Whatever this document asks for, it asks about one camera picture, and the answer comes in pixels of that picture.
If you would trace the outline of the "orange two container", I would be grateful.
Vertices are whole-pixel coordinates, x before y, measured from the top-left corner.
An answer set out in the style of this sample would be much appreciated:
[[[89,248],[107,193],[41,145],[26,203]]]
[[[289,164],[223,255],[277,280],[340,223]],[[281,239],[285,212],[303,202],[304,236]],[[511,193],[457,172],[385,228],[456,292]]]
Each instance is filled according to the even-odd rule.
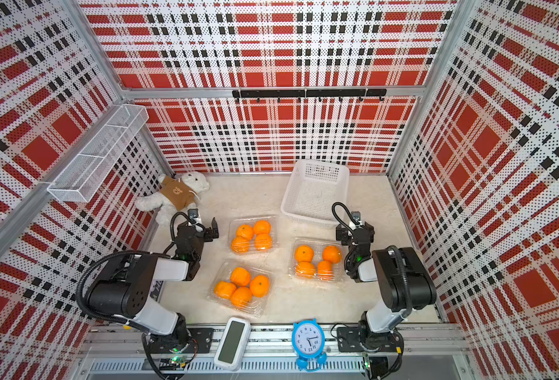
[[[342,250],[336,245],[327,245],[322,251],[322,259],[332,264],[339,264],[342,260]]]

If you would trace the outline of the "orange four container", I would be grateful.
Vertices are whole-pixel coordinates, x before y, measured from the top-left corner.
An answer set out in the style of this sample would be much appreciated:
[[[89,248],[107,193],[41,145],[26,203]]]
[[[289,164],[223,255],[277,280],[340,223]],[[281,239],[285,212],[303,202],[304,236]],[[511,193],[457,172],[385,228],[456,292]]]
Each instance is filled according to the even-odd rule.
[[[320,261],[317,265],[317,277],[320,280],[333,280],[334,270],[333,263],[331,261]]]

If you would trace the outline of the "clear clamshell container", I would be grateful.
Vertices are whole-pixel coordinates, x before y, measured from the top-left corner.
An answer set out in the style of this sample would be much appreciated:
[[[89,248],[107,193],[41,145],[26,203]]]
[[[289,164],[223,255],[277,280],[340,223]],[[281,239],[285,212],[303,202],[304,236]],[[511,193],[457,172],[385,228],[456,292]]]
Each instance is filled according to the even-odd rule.
[[[269,253],[280,246],[276,216],[236,218],[229,223],[228,248],[238,255]]]
[[[206,299],[260,318],[266,310],[274,284],[274,275],[269,270],[228,260],[221,264]]]
[[[299,276],[295,275],[295,266],[298,263],[295,260],[295,250],[300,245],[309,245],[309,247],[311,247],[314,250],[315,255],[314,255],[314,259],[311,263],[315,265],[316,270],[317,270],[318,263],[320,261],[324,261],[322,259],[322,251],[324,250],[325,247],[327,247],[327,245],[336,245],[342,250],[342,260],[341,260],[341,262],[339,264],[334,264],[333,265],[333,270],[334,270],[334,279],[333,280],[330,280],[330,281],[320,280],[317,277],[317,272],[316,272],[316,275],[315,275],[314,278],[303,278],[303,277],[299,277]],[[308,238],[308,237],[297,237],[297,239],[295,239],[295,241],[292,245],[292,249],[290,251],[290,255],[289,255],[290,261],[289,261],[287,274],[289,276],[291,276],[292,278],[296,278],[297,280],[317,281],[317,282],[321,282],[321,283],[340,283],[344,280],[344,277],[345,277],[344,258],[346,258],[346,254],[347,254],[346,248],[344,248],[343,246],[341,246],[337,242],[330,242],[330,241],[327,241],[327,240],[313,239],[313,238]]]

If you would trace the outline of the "orange one container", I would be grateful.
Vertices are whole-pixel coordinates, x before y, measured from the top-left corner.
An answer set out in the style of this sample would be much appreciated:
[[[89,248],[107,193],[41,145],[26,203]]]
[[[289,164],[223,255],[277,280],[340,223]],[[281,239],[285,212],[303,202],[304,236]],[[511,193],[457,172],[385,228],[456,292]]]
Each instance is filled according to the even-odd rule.
[[[300,245],[295,250],[295,260],[298,263],[311,263],[314,259],[315,252],[309,245]]]

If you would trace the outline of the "orange three container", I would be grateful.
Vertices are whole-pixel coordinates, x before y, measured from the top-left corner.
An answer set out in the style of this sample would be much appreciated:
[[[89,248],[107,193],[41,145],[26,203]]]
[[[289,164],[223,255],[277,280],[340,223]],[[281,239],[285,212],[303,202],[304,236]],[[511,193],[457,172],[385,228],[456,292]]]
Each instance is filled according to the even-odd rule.
[[[309,261],[300,261],[295,266],[295,275],[303,278],[314,278],[316,275],[316,267]]]

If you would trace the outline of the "white plastic basket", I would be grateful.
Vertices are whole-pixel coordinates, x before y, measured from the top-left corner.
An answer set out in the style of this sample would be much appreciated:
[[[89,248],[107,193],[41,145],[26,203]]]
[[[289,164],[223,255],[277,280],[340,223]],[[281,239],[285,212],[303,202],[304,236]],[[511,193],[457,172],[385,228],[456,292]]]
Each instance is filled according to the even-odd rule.
[[[280,210],[289,218],[333,229],[335,202],[347,203],[350,171],[334,163],[298,160],[284,193]]]

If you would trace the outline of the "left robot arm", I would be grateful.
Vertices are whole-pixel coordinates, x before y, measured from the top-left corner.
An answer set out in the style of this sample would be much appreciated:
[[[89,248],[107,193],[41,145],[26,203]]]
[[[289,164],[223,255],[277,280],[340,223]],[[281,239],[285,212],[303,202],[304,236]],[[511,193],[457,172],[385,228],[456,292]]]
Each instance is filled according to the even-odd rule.
[[[75,300],[96,320],[138,329],[144,348],[154,354],[208,353],[213,331],[190,329],[186,318],[151,297],[157,282],[192,281],[200,270],[204,245],[219,237],[216,221],[204,226],[196,209],[177,212],[170,220],[170,245],[162,253],[126,250],[95,261],[77,283]]]

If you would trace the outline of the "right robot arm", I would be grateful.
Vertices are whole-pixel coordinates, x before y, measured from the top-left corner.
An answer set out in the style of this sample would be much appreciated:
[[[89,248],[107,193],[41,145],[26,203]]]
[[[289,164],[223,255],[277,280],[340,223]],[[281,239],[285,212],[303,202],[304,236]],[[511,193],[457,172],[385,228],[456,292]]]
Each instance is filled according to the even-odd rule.
[[[371,248],[374,227],[352,213],[341,202],[332,207],[338,222],[336,240],[348,248],[343,259],[345,274],[357,283],[376,282],[381,300],[363,312],[358,326],[340,329],[342,351],[380,352],[403,340],[397,327],[416,310],[436,302],[436,286],[417,252],[411,247],[389,245],[382,250]]]

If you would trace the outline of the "white teddy bear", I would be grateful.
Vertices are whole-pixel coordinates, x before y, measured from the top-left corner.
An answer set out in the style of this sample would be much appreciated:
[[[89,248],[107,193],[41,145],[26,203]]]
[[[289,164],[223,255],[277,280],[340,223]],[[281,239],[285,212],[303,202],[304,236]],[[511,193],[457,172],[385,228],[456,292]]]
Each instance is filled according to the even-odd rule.
[[[156,212],[155,221],[159,226],[169,226],[177,212],[187,213],[197,208],[200,196],[211,187],[205,175],[199,172],[187,172],[175,178],[161,175],[158,182],[160,190],[137,198],[135,208],[141,212]]]

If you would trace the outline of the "purple white speaker box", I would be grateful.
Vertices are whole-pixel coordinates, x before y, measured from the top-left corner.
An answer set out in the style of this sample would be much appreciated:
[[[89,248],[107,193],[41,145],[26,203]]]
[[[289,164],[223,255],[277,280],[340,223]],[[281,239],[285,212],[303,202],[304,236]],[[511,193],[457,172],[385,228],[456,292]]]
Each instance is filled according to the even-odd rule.
[[[163,285],[164,282],[160,280],[154,281],[153,284],[151,285],[149,296],[155,301],[159,301],[159,299],[161,298]]]

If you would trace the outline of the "white digital timer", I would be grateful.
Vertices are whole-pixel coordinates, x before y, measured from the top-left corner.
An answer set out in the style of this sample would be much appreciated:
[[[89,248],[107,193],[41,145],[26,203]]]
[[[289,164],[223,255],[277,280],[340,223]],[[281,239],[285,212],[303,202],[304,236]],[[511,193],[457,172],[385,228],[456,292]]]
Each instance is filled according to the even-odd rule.
[[[250,321],[243,318],[230,318],[216,349],[214,364],[225,370],[238,370],[249,342],[250,332]]]

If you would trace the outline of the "blue alarm clock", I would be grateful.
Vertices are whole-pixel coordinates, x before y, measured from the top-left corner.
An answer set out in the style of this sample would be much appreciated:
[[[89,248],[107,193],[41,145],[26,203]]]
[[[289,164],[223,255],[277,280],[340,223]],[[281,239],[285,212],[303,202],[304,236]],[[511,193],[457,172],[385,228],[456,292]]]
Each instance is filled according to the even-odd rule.
[[[300,371],[322,370],[326,361],[325,334],[316,319],[303,320],[293,325],[292,348]]]

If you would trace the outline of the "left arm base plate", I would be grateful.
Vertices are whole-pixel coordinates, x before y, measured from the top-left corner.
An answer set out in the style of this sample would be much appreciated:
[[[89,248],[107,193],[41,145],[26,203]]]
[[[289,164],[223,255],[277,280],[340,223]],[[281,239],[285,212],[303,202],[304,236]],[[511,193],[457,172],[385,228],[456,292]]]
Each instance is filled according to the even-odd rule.
[[[206,354],[210,352],[213,333],[212,328],[187,328],[182,337],[151,334],[144,349],[151,354]]]

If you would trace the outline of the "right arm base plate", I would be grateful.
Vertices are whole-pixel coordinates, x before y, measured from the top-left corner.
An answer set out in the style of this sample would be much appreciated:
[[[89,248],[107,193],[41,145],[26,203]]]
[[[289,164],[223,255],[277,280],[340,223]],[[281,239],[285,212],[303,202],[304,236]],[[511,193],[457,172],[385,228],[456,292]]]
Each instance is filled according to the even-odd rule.
[[[360,327],[341,326],[336,329],[336,340],[340,352],[395,352],[404,351],[404,339],[395,331],[369,332]]]

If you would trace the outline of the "black hook rail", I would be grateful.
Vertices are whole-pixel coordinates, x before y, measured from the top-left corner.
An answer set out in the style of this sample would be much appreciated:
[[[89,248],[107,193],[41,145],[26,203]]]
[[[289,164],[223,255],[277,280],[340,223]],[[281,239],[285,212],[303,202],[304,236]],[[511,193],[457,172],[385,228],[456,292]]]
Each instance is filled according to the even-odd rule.
[[[388,90],[380,89],[303,89],[303,90],[233,90],[234,99],[263,98],[384,98]]]

